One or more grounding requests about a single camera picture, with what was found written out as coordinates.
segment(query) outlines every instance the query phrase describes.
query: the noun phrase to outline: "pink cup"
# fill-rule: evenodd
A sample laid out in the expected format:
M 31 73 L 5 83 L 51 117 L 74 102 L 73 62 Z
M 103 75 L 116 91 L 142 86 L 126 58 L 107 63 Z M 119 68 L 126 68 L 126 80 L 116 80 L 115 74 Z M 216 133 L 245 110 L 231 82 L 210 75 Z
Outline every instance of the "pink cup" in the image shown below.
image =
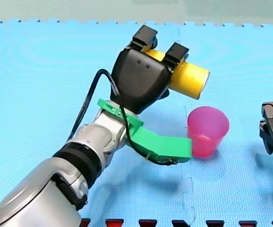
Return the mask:
M 218 109 L 202 106 L 194 109 L 187 119 L 187 137 L 192 139 L 192 155 L 212 156 L 229 131 L 229 120 Z

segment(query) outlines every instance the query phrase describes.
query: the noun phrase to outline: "yellow object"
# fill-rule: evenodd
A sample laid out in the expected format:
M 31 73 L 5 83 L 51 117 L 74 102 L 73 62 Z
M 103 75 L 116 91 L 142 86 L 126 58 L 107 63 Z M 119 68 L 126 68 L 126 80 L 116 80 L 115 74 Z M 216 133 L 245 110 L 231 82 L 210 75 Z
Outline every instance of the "yellow object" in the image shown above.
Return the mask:
M 158 61 L 162 61 L 165 57 L 165 53 L 156 50 L 149 50 L 146 54 Z M 208 70 L 182 62 L 173 72 L 169 88 L 191 98 L 199 99 L 209 76 Z

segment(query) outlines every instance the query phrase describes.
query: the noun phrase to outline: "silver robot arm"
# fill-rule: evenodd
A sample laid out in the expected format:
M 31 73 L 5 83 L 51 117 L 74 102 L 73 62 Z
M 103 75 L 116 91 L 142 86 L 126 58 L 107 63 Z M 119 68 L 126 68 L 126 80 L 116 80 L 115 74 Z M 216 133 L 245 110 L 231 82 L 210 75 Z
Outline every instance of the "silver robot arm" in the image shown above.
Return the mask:
M 94 122 L 80 127 L 75 137 L 4 198 L 0 227 L 79 227 L 78 210 L 87 204 L 88 190 L 114 152 L 125 145 L 125 133 L 120 118 L 100 110 Z

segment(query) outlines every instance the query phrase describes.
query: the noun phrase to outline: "blue floor mat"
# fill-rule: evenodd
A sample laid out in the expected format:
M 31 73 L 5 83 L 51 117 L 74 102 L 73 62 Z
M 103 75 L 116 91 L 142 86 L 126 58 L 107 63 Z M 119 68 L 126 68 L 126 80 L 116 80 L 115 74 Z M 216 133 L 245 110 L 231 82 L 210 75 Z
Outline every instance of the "blue floor mat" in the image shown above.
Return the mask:
M 140 24 L 127 22 L 0 23 L 0 200 L 66 141 L 98 69 L 112 70 L 119 52 Z M 186 136 L 186 115 L 210 105 L 224 111 L 230 131 L 211 160 L 192 159 L 156 166 L 130 148 L 119 150 L 90 191 L 80 214 L 90 227 L 107 218 L 173 219 L 203 227 L 223 220 L 226 227 L 253 220 L 273 221 L 273 155 L 259 138 L 262 102 L 273 101 L 273 27 L 196 26 L 147 23 L 158 31 L 158 47 L 173 42 L 190 49 L 188 62 L 211 71 L 200 100 L 171 91 L 141 114 L 145 127 L 166 136 Z M 109 98 L 99 82 L 84 123 Z

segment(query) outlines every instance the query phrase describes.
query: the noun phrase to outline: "green 3d-printed part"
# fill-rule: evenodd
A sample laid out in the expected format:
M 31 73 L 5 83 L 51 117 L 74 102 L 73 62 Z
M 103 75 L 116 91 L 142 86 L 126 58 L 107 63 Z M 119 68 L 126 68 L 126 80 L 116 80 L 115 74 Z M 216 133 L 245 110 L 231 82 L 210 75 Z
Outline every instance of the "green 3d-printed part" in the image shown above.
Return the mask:
M 110 103 L 99 99 L 98 105 L 105 111 L 123 119 L 121 109 Z M 192 157 L 192 140 L 188 138 L 177 138 L 159 136 L 143 127 L 143 122 L 134 116 L 126 114 L 129 123 L 131 140 L 137 150 L 143 156 L 150 156 L 157 162 L 187 162 Z

